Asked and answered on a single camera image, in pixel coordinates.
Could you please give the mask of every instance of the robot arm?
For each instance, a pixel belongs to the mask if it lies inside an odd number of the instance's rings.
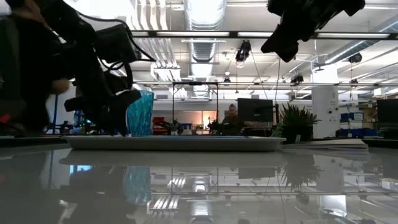
[[[342,11],[353,16],[365,0],[269,0],[268,11],[281,17],[274,33],[261,47],[263,53],[275,52],[284,62],[299,51],[298,40],[308,41]]]
[[[23,5],[24,0],[7,0],[10,6]],[[101,129],[123,136],[127,134],[126,110],[141,95],[132,88],[130,63],[141,59],[141,51],[154,61],[133,41],[132,34],[124,21],[119,25],[95,31],[79,13],[63,0],[40,1],[40,12],[46,23],[67,43],[58,44],[51,63],[56,62],[57,72],[65,77],[75,77],[82,96],[67,100],[67,111],[83,110],[87,119]],[[99,60],[112,66],[104,72]],[[110,70],[124,66],[127,74],[125,89],[110,88],[106,75]]]

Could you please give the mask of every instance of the ceiling duct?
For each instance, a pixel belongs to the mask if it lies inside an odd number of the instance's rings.
[[[185,22],[187,30],[220,30],[226,10],[226,0],[185,0]],[[217,43],[192,42],[190,45],[191,53],[191,72],[194,79],[207,81],[211,75]],[[201,87],[198,96],[205,96],[206,91]]]
[[[398,32],[398,15],[390,18],[386,22],[370,30],[370,32]],[[360,51],[373,46],[380,40],[354,40],[340,49],[319,58],[320,64],[333,64],[353,56]],[[302,71],[311,66],[311,62],[303,62],[295,68],[296,71]]]

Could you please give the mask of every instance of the man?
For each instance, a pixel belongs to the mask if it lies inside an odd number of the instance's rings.
[[[236,106],[231,104],[228,113],[221,123],[221,133],[227,136],[236,136],[241,134],[244,127],[244,121],[240,120],[236,115]]]

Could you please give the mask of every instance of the person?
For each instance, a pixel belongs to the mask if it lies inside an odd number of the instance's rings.
[[[241,134],[245,122],[238,118],[236,114],[236,106],[231,104],[223,122],[221,123],[222,135],[236,136]]]
[[[26,103],[18,122],[26,131],[41,133],[49,123],[45,104],[50,94],[62,94],[69,88],[69,80],[52,63],[54,47],[61,43],[34,0],[24,0],[11,10],[19,33],[21,98]]]

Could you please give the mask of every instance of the computer monitor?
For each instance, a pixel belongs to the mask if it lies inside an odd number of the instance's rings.
[[[398,99],[378,100],[377,114],[379,123],[397,123],[398,124]]]
[[[238,99],[238,116],[243,121],[274,122],[272,100]]]

